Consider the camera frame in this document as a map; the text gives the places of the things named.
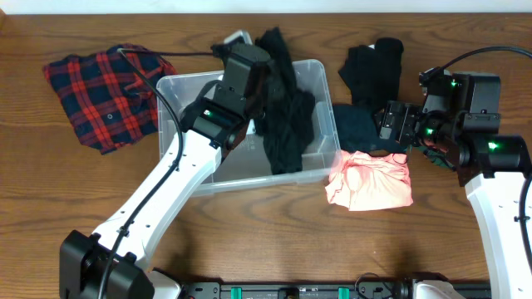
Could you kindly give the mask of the clear plastic storage bin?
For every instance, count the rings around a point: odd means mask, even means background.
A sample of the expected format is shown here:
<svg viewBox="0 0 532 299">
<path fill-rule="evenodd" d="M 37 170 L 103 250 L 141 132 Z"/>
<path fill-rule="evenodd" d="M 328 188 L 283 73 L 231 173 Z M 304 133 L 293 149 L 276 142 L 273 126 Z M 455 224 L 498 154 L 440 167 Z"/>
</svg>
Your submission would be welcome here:
<svg viewBox="0 0 532 299">
<path fill-rule="evenodd" d="M 263 138 L 255 134 L 250 121 L 247 136 L 224 162 L 195 190 L 193 197 L 279 184 L 309 184 L 324 179 L 337 159 L 340 145 L 333 107 L 323 64 L 314 59 L 293 62 L 297 85 L 315 96 L 313 111 L 314 140 L 303 153 L 303 170 L 290 174 L 271 173 Z M 223 78 L 223 71 L 165 76 L 157 90 L 179 115 L 208 81 Z M 158 103 L 160 159 L 170 147 L 175 125 L 167 109 Z"/>
</svg>

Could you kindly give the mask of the red navy plaid shirt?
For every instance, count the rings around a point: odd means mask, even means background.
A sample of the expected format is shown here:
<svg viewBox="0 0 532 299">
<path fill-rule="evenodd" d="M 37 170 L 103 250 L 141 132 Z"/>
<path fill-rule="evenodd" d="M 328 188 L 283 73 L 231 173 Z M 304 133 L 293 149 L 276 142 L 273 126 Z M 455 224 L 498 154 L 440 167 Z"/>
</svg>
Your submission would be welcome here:
<svg viewBox="0 0 532 299">
<path fill-rule="evenodd" d="M 145 50 L 122 44 L 88 56 L 71 54 L 42 68 L 80 144 L 101 154 L 133 145 L 158 130 L 155 93 L 133 69 L 152 85 L 176 73 L 159 56 L 122 56 L 117 52 L 121 47 Z"/>
</svg>

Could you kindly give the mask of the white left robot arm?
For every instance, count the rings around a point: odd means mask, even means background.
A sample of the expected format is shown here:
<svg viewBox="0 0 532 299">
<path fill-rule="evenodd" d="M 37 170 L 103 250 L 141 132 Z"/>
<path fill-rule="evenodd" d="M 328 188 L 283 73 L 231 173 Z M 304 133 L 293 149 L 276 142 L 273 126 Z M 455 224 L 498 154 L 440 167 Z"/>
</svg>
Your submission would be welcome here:
<svg viewBox="0 0 532 299">
<path fill-rule="evenodd" d="M 163 158 L 131 197 L 91 235 L 73 230 L 59 249 L 61 298 L 177 298 L 181 285 L 150 269 L 167 228 L 185 203 L 246 137 L 263 113 L 273 60 L 239 38 L 215 45 L 224 75 L 204 85 L 182 115 Z"/>
</svg>

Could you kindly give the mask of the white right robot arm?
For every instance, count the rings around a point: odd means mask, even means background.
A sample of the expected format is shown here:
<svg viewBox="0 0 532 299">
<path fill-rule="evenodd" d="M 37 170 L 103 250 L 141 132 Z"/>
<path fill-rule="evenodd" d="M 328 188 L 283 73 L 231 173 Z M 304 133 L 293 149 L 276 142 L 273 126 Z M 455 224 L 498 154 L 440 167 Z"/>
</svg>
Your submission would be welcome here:
<svg viewBox="0 0 532 299">
<path fill-rule="evenodd" d="M 426 72 L 422 104 L 391 100 L 374 115 L 383 140 L 425 146 L 457 174 L 474 210 L 494 298 L 531 296 L 531 157 L 525 140 L 499 132 L 500 78 Z"/>
</svg>

